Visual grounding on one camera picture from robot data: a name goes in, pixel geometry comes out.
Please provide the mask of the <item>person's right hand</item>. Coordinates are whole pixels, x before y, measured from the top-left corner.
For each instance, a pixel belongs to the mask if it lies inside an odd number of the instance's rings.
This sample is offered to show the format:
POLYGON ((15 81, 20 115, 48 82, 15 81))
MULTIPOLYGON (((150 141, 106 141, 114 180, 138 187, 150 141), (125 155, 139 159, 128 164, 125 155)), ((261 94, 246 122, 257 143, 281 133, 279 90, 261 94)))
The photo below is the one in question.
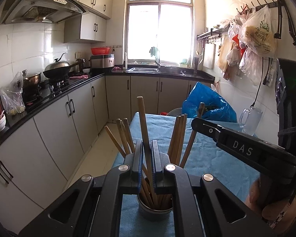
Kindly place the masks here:
MULTIPOLYGON (((268 221, 274 221, 285 205, 288 204, 287 200, 279 201, 277 203, 269 204, 263 209, 258 208, 257 199, 259 198, 259 179, 256 179, 250 187, 249 194, 245 200, 248 208, 254 211, 259 217, 263 217, 268 221)), ((296 221, 296 197, 288 206, 286 213, 282 220, 274 227, 277 234, 284 234, 290 229, 296 221)))

